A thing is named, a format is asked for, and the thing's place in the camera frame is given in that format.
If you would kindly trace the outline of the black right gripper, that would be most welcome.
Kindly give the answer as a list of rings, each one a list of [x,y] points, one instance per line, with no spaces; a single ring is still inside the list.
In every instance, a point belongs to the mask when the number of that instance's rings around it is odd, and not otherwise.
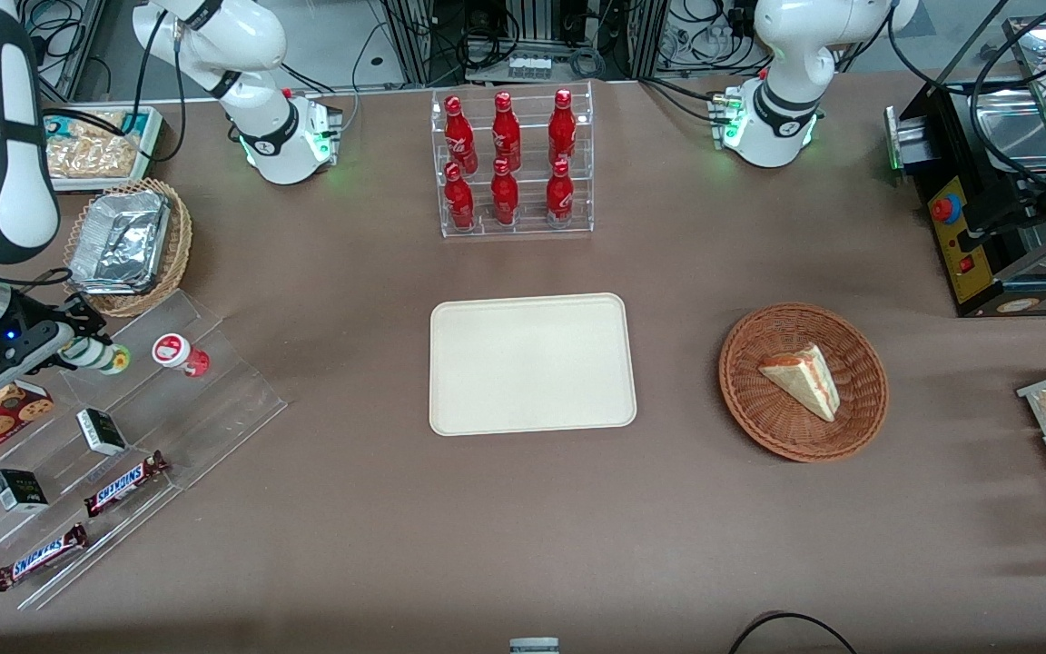
[[[111,340],[103,314],[84,295],[69,295],[56,307],[9,301],[0,316],[0,388],[49,363],[78,369],[74,356],[59,352],[74,336]]]

